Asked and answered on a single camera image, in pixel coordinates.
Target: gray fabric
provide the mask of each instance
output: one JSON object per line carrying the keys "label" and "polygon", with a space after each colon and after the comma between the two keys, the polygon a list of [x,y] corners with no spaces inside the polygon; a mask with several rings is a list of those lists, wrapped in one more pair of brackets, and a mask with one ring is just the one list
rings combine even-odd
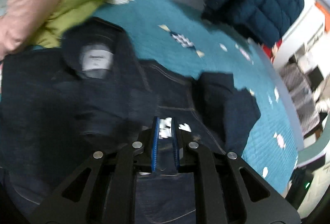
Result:
{"label": "gray fabric", "polygon": [[296,107],[303,131],[302,135],[305,135],[320,122],[311,87],[296,64],[285,66],[280,71],[280,76],[288,88],[293,104]]}

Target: silver screw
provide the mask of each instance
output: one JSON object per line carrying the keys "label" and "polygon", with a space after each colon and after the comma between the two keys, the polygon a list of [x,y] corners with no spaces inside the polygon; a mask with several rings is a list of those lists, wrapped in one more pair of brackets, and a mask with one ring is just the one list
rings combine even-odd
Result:
{"label": "silver screw", "polygon": [[103,152],[101,152],[101,151],[96,151],[96,152],[94,152],[93,157],[94,157],[95,159],[101,159],[101,158],[103,157]]}
{"label": "silver screw", "polygon": [[232,160],[237,159],[237,154],[234,153],[234,152],[232,152],[232,151],[229,152],[229,153],[227,154],[227,156],[228,156],[229,159],[232,159]]}
{"label": "silver screw", "polygon": [[189,142],[188,146],[189,148],[197,149],[199,145],[197,142]]}
{"label": "silver screw", "polygon": [[140,141],[136,141],[136,142],[133,142],[132,146],[135,149],[139,149],[139,148],[141,148],[143,146],[143,144]]}

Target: triangular cutout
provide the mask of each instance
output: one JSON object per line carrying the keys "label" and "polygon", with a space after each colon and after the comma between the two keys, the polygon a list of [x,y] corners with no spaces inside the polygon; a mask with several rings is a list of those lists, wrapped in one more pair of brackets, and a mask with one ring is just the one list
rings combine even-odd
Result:
{"label": "triangular cutout", "polygon": [[240,169],[240,174],[252,202],[258,202],[270,196],[269,191],[245,168]]}
{"label": "triangular cutout", "polygon": [[67,187],[63,193],[62,197],[69,199],[75,203],[80,201],[80,198],[85,189],[86,182],[90,176],[90,168],[86,168],[70,185]]}

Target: clothing label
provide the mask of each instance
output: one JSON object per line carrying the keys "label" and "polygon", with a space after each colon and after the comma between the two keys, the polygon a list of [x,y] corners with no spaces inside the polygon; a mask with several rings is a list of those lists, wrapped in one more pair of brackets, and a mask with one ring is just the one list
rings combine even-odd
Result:
{"label": "clothing label", "polygon": [[98,69],[109,70],[113,62],[113,53],[106,50],[93,49],[85,53],[82,61],[82,70],[91,71]]}

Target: black device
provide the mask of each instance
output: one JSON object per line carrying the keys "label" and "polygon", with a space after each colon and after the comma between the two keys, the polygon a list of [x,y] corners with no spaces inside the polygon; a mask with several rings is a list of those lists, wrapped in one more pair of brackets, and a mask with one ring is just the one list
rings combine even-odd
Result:
{"label": "black device", "polygon": [[[30,223],[134,223],[136,174],[152,172],[158,135],[156,117],[133,144],[108,155],[95,152],[41,203]],[[178,172],[194,173],[197,224],[301,223],[290,203],[237,154],[213,153],[175,119],[172,140]]]}

